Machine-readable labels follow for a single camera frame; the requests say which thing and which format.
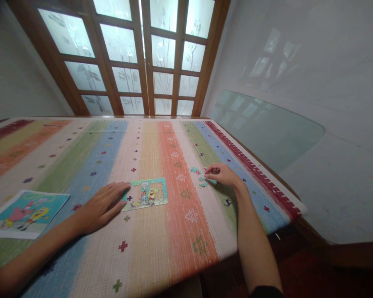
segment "black sleeve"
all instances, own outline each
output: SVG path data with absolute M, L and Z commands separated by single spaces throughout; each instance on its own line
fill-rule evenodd
M 272 286 L 258 286 L 249 295 L 249 298 L 283 298 L 283 294 Z

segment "person's left hand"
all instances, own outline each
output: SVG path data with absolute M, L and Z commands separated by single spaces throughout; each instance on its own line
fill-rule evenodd
M 129 182 L 113 182 L 102 187 L 84 206 L 68 218 L 77 235 L 92 233 L 117 215 L 127 204 L 117 202 L 109 209 L 111 204 L 130 187 Z

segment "forearm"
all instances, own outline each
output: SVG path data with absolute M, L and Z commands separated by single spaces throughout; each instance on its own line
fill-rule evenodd
M 268 238 L 254 209 L 247 186 L 235 186 L 238 203 L 237 245 L 249 293 L 256 286 L 274 286 L 282 290 L 278 267 Z
M 53 227 L 0 269 L 0 297 L 15 296 L 57 251 L 78 235 L 69 220 Z

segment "green stripe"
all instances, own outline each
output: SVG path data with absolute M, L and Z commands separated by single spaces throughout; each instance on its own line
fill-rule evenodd
M 35 191 L 65 192 L 107 125 L 107 121 L 93 122 L 79 136 L 77 142 L 74 142 L 72 146 L 67 148 L 59 159 L 55 161 Z
M 65 192 L 102 135 L 107 121 L 94 121 L 69 146 L 39 180 L 34 189 L 41 192 Z M 22 253 L 34 240 L 0 238 L 0 268 Z
M 209 142 L 204 138 L 204 136 L 200 133 L 199 129 L 196 127 L 194 122 L 184 121 L 182 122 L 184 131 L 188 140 L 190 141 L 193 150 L 196 153 L 198 160 L 201 163 L 201 166 L 208 166 L 212 163 L 221 163 L 220 159 L 214 152 L 214 149 L 211 147 Z M 233 189 L 229 186 L 223 184 L 213 185 L 214 192 L 216 197 L 220 201 L 223 210 L 226 216 L 229 219 L 229 223 L 231 224 L 231 228 L 233 232 L 237 232 L 237 203 L 236 203 L 236 196 Z M 227 207 L 224 206 L 225 200 L 228 198 L 232 198 L 232 204 Z

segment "wooden door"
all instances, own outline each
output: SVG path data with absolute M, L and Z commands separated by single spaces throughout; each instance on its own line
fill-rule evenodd
M 155 102 L 168 115 L 200 114 L 230 0 L 7 2 L 76 115 L 165 114 Z M 176 7 L 171 31 L 157 24 L 167 6 Z M 164 39 L 173 64 L 160 60 Z

